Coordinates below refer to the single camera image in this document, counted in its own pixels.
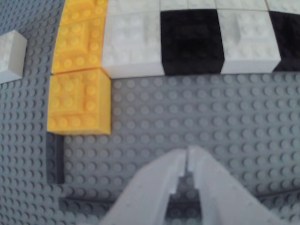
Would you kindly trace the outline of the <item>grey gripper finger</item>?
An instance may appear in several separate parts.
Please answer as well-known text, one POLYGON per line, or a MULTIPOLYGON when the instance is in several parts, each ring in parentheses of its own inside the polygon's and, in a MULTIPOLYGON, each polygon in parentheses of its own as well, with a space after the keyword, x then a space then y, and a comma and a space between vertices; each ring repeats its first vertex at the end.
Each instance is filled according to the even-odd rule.
POLYGON ((281 225, 209 152, 188 148, 188 170, 199 191, 204 225, 281 225))
POLYGON ((142 167, 131 179, 102 225, 162 225, 171 194, 185 174, 187 151, 172 150, 142 167))

